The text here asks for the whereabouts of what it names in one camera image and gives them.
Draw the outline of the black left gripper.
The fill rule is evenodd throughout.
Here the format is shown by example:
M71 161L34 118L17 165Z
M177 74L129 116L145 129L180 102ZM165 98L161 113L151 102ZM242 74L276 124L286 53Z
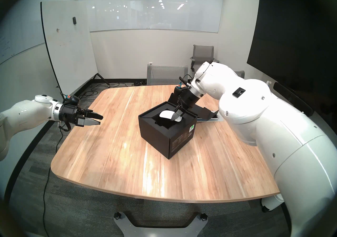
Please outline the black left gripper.
M100 125L100 121L94 119L103 120L103 116L90 109L79 109L78 104L63 103L60 107L60 122L80 127Z

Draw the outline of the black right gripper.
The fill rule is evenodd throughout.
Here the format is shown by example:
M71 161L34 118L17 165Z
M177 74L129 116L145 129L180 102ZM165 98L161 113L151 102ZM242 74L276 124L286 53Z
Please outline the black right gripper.
M192 108L202 97L202 93L194 88L175 88L174 95L178 97L178 104L171 117L171 121L181 121L184 113L189 108Z

